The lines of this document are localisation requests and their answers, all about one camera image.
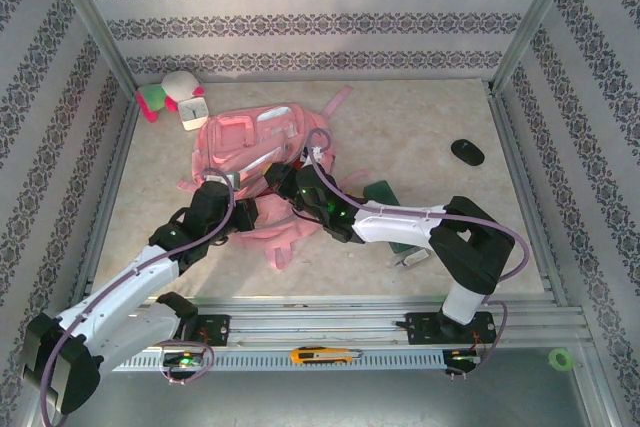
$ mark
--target backpack strap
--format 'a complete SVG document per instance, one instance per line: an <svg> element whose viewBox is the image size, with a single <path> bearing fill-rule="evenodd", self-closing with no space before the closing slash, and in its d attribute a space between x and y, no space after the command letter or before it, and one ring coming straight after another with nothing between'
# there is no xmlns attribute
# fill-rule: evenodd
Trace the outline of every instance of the backpack strap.
<svg viewBox="0 0 640 427"><path fill-rule="evenodd" d="M185 192L191 192L194 194L196 190L198 190L198 185L193 182L187 182L186 180L180 180L178 185L176 186L180 190L184 190Z"/></svg>
<svg viewBox="0 0 640 427"><path fill-rule="evenodd" d="M349 175L347 175L343 179L340 179L340 182L338 182L338 188L340 190L348 189L351 186L351 184L353 184L356 180L358 180L361 177L366 177L368 175L371 175L371 170L369 169L358 169L354 172L351 172Z"/></svg>
<svg viewBox="0 0 640 427"><path fill-rule="evenodd" d="M347 97L349 97L349 94L352 90L353 87L351 87L350 85L345 85L340 92L333 96L333 99L329 101L320 115L328 120L329 117L331 117L336 111L336 109L340 107L340 104L342 104L342 102L344 102Z"/></svg>
<svg viewBox="0 0 640 427"><path fill-rule="evenodd" d="M278 270L284 270L284 268L291 262L291 244L283 245L275 249L266 249L264 255L267 257L269 263Z"/></svg>

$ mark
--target cable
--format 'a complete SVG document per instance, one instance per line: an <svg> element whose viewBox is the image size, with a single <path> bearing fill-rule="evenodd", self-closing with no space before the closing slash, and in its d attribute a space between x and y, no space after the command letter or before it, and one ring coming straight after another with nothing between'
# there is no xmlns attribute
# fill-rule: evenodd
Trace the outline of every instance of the cable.
<svg viewBox="0 0 640 427"><path fill-rule="evenodd" d="M496 334L496 340L493 341L493 344L489 348L489 350L484 354L482 361L478 364L478 366L473 369L472 372L477 372L477 370L484 364L486 364L498 346L498 342L502 338L502 333L504 332L504 328L507 326L507 318L509 317L509 312L507 310L507 304L501 300L492 300L491 302L486 302L484 305L500 305L502 307L502 323L500 324L500 328L498 329L498 333Z"/></svg>
<svg viewBox="0 0 640 427"><path fill-rule="evenodd" d="M306 145L309 152L313 152L311 139L313 138L314 134L321 134L325 137L325 139L327 139L327 145L321 148L320 152L325 152L329 147L331 147L332 141L331 141L331 136L329 135L329 132L327 132L324 129L315 128L309 131L309 137L307 137ZM393 215L403 215L406 217L417 217L420 219L443 219L443 220L457 220L462 222L471 222L473 224L491 227L493 229L499 230L513 237L513 239L516 240L522 247L522 251L523 251L522 261L520 262L520 264L518 264L518 266L515 269L502 275L500 279L498 279L498 282L502 282L503 280L510 279L514 275L519 274L520 272L522 272L522 270L526 267L527 263L529 262L529 257L530 257L529 246L527 245L526 241L522 238L520 234L518 234L517 232L514 232L509 227L505 227L504 225L498 224L497 222L492 222L490 220L479 219L477 217L467 217L463 215L453 215L453 214L435 213L435 212L411 212L407 210L387 208L387 207L385 207L384 209L376 209L374 207L359 204L355 200L349 198L349 196L345 195L342 191L340 191L340 189L338 189L331 182L329 182L329 179L327 179L325 173L323 172L322 168L318 164L318 161L316 160L313 154L310 155L309 158L311 159L311 165L313 165L313 168L315 169L316 174L318 174L318 177L320 177L320 180L324 182L324 184L329 188L329 190L331 190L334 194L336 194L342 200L344 200L348 204L351 204L357 209L365 210L367 212L371 212L374 214L387 213L387 214L393 214Z"/></svg>
<svg viewBox="0 0 640 427"><path fill-rule="evenodd" d="M295 215L295 216L296 216L296 217L298 217L299 219L307 220L307 221L309 221L309 222L313 222L314 224L323 225L323 224L322 224L322 222L320 222L318 219L313 219L313 218L311 218L311 217L307 217L306 215L300 215L300 214L298 213L298 211L297 211L297 210L295 210L295 209L291 209L291 212L293 212L293 215Z"/></svg>
<svg viewBox="0 0 640 427"><path fill-rule="evenodd" d="M89 315L93 311L93 309L95 309L95 307L100 302L102 302L102 300L107 295L109 295L116 288L118 288L120 285L126 282L129 278L135 275L139 275L140 272L142 272L144 269L148 268L149 266L153 265L154 263L158 262L159 260L166 259L167 257L170 257L175 254L179 254L186 250L192 249L193 247L197 247L198 245L203 244L204 242L207 242L208 240L212 239L216 234L218 234L218 232L220 232L223 229L223 227L231 218L233 207L235 205L235 200L233 198L233 186L231 185L229 178L224 172L216 168L212 168L212 170L214 170L217 174L220 175L220 177L224 179L229 189L229 205L227 207L227 212L225 213L224 218L222 219L222 222L220 222L220 224L218 224L218 226L215 229L213 229L207 235L199 238L198 240L195 240L187 245L183 245L182 247L178 247L177 249L173 249L168 252L165 252L164 254L157 255L152 259L149 259L143 262L137 269L127 272L125 275L123 275L118 280L116 280L113 284L109 285L103 292L100 292L100 294L98 294L98 296L95 299L93 299L93 301L91 301L91 303L87 305L87 307L85 307L85 309L80 314L78 314L78 316L71 323L71 325L69 325L69 327L62 333L62 336L60 337L56 345L53 347L53 350L51 351L51 355L47 359L47 363L45 364L44 370L42 372L42 380L40 381L40 410L42 414L42 423L44 424L45 427L62 427L62 425L67 420L67 416L64 416L57 426L54 426L51 423L51 419L49 419L49 414L47 413L47 389L49 387L49 381L51 380L51 373L53 371L53 365L55 363L55 360L60 354L60 350L62 350L62 346L71 337L71 332L73 332L78 327L78 325L80 325L80 323L84 321L87 315Z"/></svg>
<svg viewBox="0 0 640 427"><path fill-rule="evenodd" d="M163 342L160 342L159 344L156 344L156 347L162 347L162 350L164 351L165 347L204 347L204 351L203 351L203 357L204 357L204 352L209 352L209 354L211 354L211 360L209 362L207 362L207 364L202 367L200 370L198 370L195 374L193 374L191 377L186 378L186 379L176 379L174 377L171 376L171 369L172 367L169 367L169 369L167 370L167 372L165 373L164 371L162 371L162 375L165 376L165 378L172 384L181 384L181 385L185 385L188 384L189 382L193 382L194 380L202 377L204 374L206 374L209 369L211 369L211 367L213 367L213 363L215 361L215 354L213 352L213 349L211 348L211 346L209 344L203 343L203 342L191 342L188 340L165 340Z"/></svg>
<svg viewBox="0 0 640 427"><path fill-rule="evenodd" d="M329 147L331 147L332 141L331 141L331 136L329 135L329 132L327 132L324 129L315 128L315 129L311 129L311 131L309 132L309 136L307 137L306 145L307 145L307 150L309 152L313 152L313 146L311 145L311 140L312 140L314 134L322 135L327 141L327 145L322 147L320 149L320 152L325 152L327 149L329 149ZM492 222L490 220L479 219L477 217L467 217L467 216L464 216L464 215L453 215L453 214L435 213L435 212L411 212L411 211L406 211L406 210L401 210L401 209L393 209L393 208L375 209L375 208L369 207L367 205L359 204L356 201L354 201L353 199L351 199L348 196L344 195L344 193L342 193L340 191L340 189L338 189L331 182L329 182L329 179L327 179L325 173L320 168L320 165L318 165L318 161L316 160L316 158L315 158L315 156L313 154L311 154L309 156L309 158L311 159L311 165L313 165L313 168L315 169L316 174L318 174L318 177L320 177L322 182L324 182L324 184L329 188L329 190L331 190L334 194L336 194L342 200L344 200L348 204L351 204L352 206L356 207L357 209L365 210L367 212L371 212L371 213L374 213L374 214L388 213L388 214L393 214L393 215L403 215L403 216L407 216L407 217L417 217L417 218L421 218L421 219L429 219L429 218L431 218L431 219L443 219L443 220L455 220L455 221L461 221L461 222L471 222L471 223L474 223L474 224L484 225L486 227L491 227L493 229L499 230L499 231L504 232L505 234L511 236L522 247L522 252L523 252L522 261L518 264L518 266L515 269L513 269L510 272L507 272L506 274L500 276L500 278L498 279L498 282L505 281L505 280L510 279L510 278L514 277L515 275L519 274L520 272L522 272L522 270L526 267L527 263L529 262L529 258L531 256L531 254L530 254L530 251L529 251L529 246L527 245L527 243L524 240L524 238L522 238L522 236L520 234L518 234L517 232L513 231L512 229L510 229L508 227L505 227L504 225L498 224L497 222ZM487 361L491 358L491 356L493 355L493 352L495 351L495 348L498 345L498 342L500 341L500 338L502 337L502 333L504 332L505 326L507 324L507 317L508 317L507 304L505 304L504 302L499 301L499 300L492 301L492 302L487 302L488 298L489 298L489 296L486 296L484 298L483 304L485 304L485 305L501 305L502 306L502 310L504 312L504 317L502 319L502 324L500 325L500 329L498 330L498 333L496 334L496 339L494 340L493 344L491 345L491 348L484 354L484 358L482 359L480 364L478 364L478 366L472 372L477 371L480 368L481 365L486 364Z"/></svg>

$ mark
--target stuffed toy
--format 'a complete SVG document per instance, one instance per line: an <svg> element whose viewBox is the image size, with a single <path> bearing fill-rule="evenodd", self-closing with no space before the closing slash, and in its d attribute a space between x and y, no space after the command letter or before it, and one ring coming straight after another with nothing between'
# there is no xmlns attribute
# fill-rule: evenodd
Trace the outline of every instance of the stuffed toy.
<svg viewBox="0 0 640 427"><path fill-rule="evenodd" d="M158 111L178 111L178 102L204 95L204 89L190 72L171 72L160 84L143 85L136 91L136 102L149 122L158 120Z"/></svg>

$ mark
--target pink backpack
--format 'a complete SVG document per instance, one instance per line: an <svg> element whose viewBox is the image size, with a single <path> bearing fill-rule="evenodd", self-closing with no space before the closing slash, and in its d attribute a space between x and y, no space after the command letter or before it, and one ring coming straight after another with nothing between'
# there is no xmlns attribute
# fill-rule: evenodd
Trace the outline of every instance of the pink backpack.
<svg viewBox="0 0 640 427"><path fill-rule="evenodd" d="M291 260L291 244L315 232L320 226L296 217L291 204L267 189L264 170L274 162L292 163L300 158L309 131L328 129L329 117L353 90L345 86L331 99L321 114L300 105L282 104L226 112L210 118L202 126L192 154L194 183L180 181L178 187L195 191L211 174L211 167L234 173L236 199L255 198L258 218L255 229L236 232L231 240L250 248L264 250L276 269L284 269ZM331 146L320 164L331 172L335 158Z"/></svg>

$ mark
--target white wall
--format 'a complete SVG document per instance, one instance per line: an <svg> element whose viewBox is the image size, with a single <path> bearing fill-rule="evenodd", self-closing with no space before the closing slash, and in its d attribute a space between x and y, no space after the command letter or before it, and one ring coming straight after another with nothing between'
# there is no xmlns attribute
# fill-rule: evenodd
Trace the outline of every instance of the white wall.
<svg viewBox="0 0 640 427"><path fill-rule="evenodd" d="M640 424L640 0L554 0L504 92L564 287Z"/></svg>
<svg viewBox="0 0 640 427"><path fill-rule="evenodd" d="M68 306L128 100L70 0L0 0L0 425L27 323Z"/></svg>
<svg viewBox="0 0 640 427"><path fill-rule="evenodd" d="M490 79L532 0L95 0L140 83Z"/></svg>

